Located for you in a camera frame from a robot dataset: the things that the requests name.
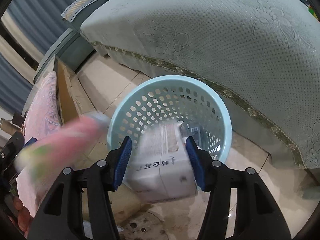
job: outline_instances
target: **screw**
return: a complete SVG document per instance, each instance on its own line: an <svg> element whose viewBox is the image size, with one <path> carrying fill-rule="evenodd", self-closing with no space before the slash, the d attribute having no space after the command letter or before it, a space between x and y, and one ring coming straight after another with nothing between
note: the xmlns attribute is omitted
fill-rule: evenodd
<svg viewBox="0 0 320 240"><path fill-rule="evenodd" d="M254 174L256 171L253 168L247 168L247 173Z"/></svg>
<svg viewBox="0 0 320 240"><path fill-rule="evenodd" d="M70 173L71 173L71 168L67 167L67 168L64 168L64 169L63 169L63 174L64 174L64 175L68 175L68 174L70 174Z"/></svg>
<svg viewBox="0 0 320 240"><path fill-rule="evenodd" d="M218 160L214 160L212 162L212 165L215 166L215 167L220 167L221 166L221 162L219 162Z"/></svg>
<svg viewBox="0 0 320 240"><path fill-rule="evenodd" d="M103 166L106 165L106 164L107 164L107 162L106 162L105 160L100 160L100 161L97 162L97 165L98 165L99 167L103 167Z"/></svg>

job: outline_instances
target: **light blue plastic basket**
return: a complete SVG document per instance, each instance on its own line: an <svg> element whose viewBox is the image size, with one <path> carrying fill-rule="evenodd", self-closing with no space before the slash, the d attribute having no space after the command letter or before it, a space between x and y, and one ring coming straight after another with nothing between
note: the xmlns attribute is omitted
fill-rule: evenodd
<svg viewBox="0 0 320 240"><path fill-rule="evenodd" d="M178 75L150 79L122 100L111 119L109 149L119 148L128 135L134 152L146 129L172 119L199 123L201 148L213 159L226 161L232 129L225 104L206 84Z"/></svg>

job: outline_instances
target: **human hand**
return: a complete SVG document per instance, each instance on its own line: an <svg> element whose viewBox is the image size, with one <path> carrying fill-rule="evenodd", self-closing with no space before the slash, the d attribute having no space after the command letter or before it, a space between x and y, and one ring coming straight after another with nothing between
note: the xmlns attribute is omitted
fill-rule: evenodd
<svg viewBox="0 0 320 240"><path fill-rule="evenodd" d="M33 217L18 197L13 198L13 206L18 210L18 226L24 232L24 237L27 238ZM15 225L13 218L9 217L9 219Z"/></svg>

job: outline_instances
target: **pink blanket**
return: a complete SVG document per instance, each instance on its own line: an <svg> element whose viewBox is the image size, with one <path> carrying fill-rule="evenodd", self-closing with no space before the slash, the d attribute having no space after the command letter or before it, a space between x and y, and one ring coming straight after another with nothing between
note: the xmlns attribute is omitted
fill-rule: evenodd
<svg viewBox="0 0 320 240"><path fill-rule="evenodd" d="M55 72L50 72L44 78L28 110L24 122L25 143L32 137L39 141L61 127L56 102L56 87L57 75ZM37 194L25 170L17 177L17 186L19 198L34 217L38 210Z"/></svg>

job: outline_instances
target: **curtain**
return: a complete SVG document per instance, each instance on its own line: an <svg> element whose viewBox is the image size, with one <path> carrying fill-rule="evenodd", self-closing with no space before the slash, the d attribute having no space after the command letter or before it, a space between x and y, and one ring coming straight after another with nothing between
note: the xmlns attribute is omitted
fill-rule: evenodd
<svg viewBox="0 0 320 240"><path fill-rule="evenodd" d="M8 13L44 55L68 28L61 13L75 0L12 0Z"/></svg>
<svg viewBox="0 0 320 240"><path fill-rule="evenodd" d="M32 85L0 54L0 106L7 112L21 113Z"/></svg>

